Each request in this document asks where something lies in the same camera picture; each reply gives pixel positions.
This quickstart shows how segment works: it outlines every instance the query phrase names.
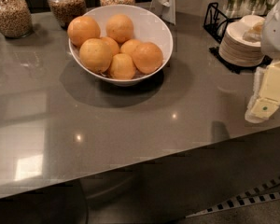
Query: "countertop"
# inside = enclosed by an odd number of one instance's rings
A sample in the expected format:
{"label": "countertop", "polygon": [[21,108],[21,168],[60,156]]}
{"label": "countertop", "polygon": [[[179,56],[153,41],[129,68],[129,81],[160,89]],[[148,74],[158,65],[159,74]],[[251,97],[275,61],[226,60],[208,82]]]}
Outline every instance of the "countertop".
{"label": "countertop", "polygon": [[217,1],[177,0],[170,62],[130,88],[82,70],[50,12],[33,14],[25,38],[0,34],[0,198],[280,127],[280,109],[245,121],[253,73],[209,52]]}

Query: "white bowl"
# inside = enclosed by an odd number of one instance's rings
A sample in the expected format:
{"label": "white bowl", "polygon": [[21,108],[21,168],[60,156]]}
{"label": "white bowl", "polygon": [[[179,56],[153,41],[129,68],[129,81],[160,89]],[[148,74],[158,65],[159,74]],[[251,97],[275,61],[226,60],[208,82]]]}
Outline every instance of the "white bowl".
{"label": "white bowl", "polygon": [[135,76],[135,78],[131,80],[118,80],[114,78],[104,77],[102,75],[95,74],[92,71],[88,70],[86,67],[84,67],[78,55],[78,48],[75,47],[70,40],[69,48],[77,63],[89,74],[114,85],[132,86],[144,79],[155,75],[157,72],[162,70],[162,68],[168,63],[173,50],[173,38],[168,26],[158,16],[146,9],[136,6],[110,5],[98,7],[85,13],[84,16],[93,17],[98,22],[101,28],[101,36],[106,36],[105,24],[107,20],[111,16],[119,13],[123,13],[129,16],[130,19],[133,21],[135,39],[139,39],[143,42],[150,41],[160,47],[163,53],[163,62],[161,67],[159,67],[159,69],[157,69],[155,72],[149,75],[143,75],[139,73],[137,74],[137,76]]}

